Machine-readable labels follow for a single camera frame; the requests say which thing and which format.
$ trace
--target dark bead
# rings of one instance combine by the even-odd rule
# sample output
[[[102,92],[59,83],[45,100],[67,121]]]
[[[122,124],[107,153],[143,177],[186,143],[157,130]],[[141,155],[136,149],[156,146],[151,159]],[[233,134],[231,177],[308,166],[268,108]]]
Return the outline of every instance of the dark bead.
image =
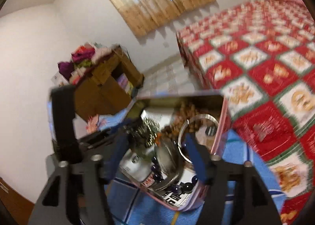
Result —
[[[197,181],[198,181],[197,175],[193,176],[193,178],[192,178],[192,184],[193,184],[194,186],[196,185]]]
[[[154,172],[154,173],[160,172],[160,167],[159,167],[159,165],[153,165],[153,166],[151,167],[151,171]]]
[[[181,185],[173,185],[171,191],[174,195],[180,195],[183,192],[183,187]]]
[[[161,174],[160,173],[153,174],[153,179],[154,180],[160,180],[161,179]]]
[[[186,182],[184,185],[183,185],[183,191],[187,194],[191,193],[194,189],[194,185],[190,182]]]
[[[164,181],[164,179],[161,178],[161,179],[158,179],[156,182],[161,183],[162,181]]]
[[[157,159],[157,157],[152,157],[152,159],[151,159],[151,161],[152,161],[152,163],[154,163],[154,164],[158,164],[158,159]]]

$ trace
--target purple cloth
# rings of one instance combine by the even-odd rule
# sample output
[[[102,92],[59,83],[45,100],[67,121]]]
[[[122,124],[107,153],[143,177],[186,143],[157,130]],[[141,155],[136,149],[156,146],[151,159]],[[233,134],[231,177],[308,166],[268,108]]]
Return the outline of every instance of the purple cloth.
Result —
[[[95,53],[94,48],[81,48],[79,51],[71,54],[74,63],[80,63],[85,59],[91,59]]]
[[[71,73],[74,71],[74,65],[72,62],[59,62],[58,63],[59,73],[64,76],[64,78],[69,81]]]

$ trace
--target clothes pile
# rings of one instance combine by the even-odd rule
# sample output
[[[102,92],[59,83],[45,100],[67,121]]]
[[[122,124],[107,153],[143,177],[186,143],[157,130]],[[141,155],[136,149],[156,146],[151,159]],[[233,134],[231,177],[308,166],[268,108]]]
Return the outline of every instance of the clothes pile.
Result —
[[[98,61],[111,53],[111,49],[101,44],[85,43],[71,53],[69,62],[59,62],[59,73],[71,84],[77,84],[88,68],[97,64]]]

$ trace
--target screw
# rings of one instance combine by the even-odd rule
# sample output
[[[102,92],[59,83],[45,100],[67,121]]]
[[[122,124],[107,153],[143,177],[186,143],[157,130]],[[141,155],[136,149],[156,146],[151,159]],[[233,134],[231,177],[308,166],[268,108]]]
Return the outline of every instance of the screw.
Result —
[[[244,166],[245,166],[245,167],[252,167],[253,164],[252,164],[252,162],[250,162],[250,161],[247,160],[247,161],[244,162]]]
[[[96,161],[102,160],[102,158],[103,158],[102,155],[97,154],[97,155],[93,155],[93,156],[91,157],[91,160],[94,161],[94,162],[96,162]]]
[[[59,167],[64,168],[64,167],[68,166],[68,164],[69,163],[67,161],[61,161],[61,162],[59,162]]]
[[[212,161],[220,161],[221,160],[221,157],[219,155],[212,155],[211,156],[211,160]]]

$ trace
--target bed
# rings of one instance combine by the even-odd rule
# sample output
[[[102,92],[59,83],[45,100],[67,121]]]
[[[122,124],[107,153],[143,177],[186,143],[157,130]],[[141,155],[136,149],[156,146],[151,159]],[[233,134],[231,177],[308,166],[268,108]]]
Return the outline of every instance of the bed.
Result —
[[[276,174],[290,224],[314,185],[315,27],[295,0],[252,0],[177,33],[204,89],[229,96],[236,132]]]

